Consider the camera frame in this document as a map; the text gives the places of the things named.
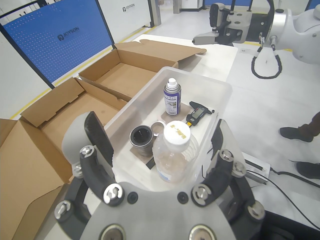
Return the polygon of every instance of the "bottle cap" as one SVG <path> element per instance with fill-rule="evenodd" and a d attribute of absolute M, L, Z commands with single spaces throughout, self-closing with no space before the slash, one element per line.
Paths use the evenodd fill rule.
<path fill-rule="evenodd" d="M 168 83 L 167 83 L 167 87 L 168 87 L 169 89 L 174 89 L 174 88 L 177 87 L 177 85 L 178 85 L 178 83 L 177 83 L 177 81 L 176 81 L 174 78 L 170 78 L 169 81 L 168 81 Z"/>
<path fill-rule="evenodd" d="M 190 128 L 182 121 L 171 121 L 163 130 L 164 142 L 172 152 L 185 151 L 189 146 L 190 136 Z"/>

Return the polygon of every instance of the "cardboard box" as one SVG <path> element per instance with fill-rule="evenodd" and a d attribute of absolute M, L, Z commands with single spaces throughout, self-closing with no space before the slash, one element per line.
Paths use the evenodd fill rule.
<path fill-rule="evenodd" d="M 178 68 L 178 61 L 206 52 L 206 49 L 147 39 L 119 43 L 116 47 L 117 49 L 80 72 L 79 76 L 127 102 L 161 68 Z"/>
<path fill-rule="evenodd" d="M 61 142 L 73 119 L 95 111 L 106 124 L 125 104 L 71 78 L 26 109 L 18 121 L 0 119 L 1 240 L 33 239 L 58 188 L 69 182 L 72 171 Z"/>

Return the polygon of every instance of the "person's leg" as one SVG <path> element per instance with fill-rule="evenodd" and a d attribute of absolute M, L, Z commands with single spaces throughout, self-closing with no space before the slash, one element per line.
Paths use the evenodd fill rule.
<path fill-rule="evenodd" d="M 300 133 L 304 136 L 314 137 L 320 134 L 320 112 L 313 118 L 311 123 L 298 127 Z"/>
<path fill-rule="evenodd" d="M 313 137 L 320 134 L 320 112 L 317 113 L 310 124 L 304 124 L 298 128 L 282 127 L 280 134 L 288 139 L 299 139 L 305 142 L 311 142 Z"/>

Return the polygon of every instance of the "joyson logo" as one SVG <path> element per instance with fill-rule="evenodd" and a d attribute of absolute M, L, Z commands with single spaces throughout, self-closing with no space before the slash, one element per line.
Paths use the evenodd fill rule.
<path fill-rule="evenodd" d="M 125 12 L 130 11 L 133 8 L 135 8 L 135 4 L 134 3 L 129 4 L 129 5 L 125 6 L 125 7 L 122 7 L 122 11 L 125 13 Z"/>
<path fill-rule="evenodd" d="M 69 31 L 64 32 L 63 34 L 59 34 L 57 37 L 59 39 L 59 41 L 63 41 L 65 39 L 65 37 L 69 36 L 70 34 L 79 31 L 80 28 L 79 27 L 75 27 L 73 29 L 70 29 Z"/>

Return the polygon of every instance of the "power strip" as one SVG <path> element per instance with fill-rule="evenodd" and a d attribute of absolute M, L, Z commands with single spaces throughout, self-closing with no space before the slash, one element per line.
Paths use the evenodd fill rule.
<path fill-rule="evenodd" d="M 260 175 L 268 178 L 269 177 L 269 173 L 270 173 L 270 167 L 271 165 L 269 163 L 263 162 L 262 160 L 259 160 L 257 158 L 255 158 L 254 156 L 251 156 L 249 154 L 246 154 L 244 152 L 242 152 L 244 160 L 245 160 L 245 169 L 246 170 L 250 170 L 250 171 L 254 171 L 256 173 L 259 173 Z M 246 177 L 259 182 L 259 183 L 263 183 L 266 184 L 268 182 L 267 179 L 255 174 L 255 173 L 251 173 L 248 172 L 245 175 Z"/>

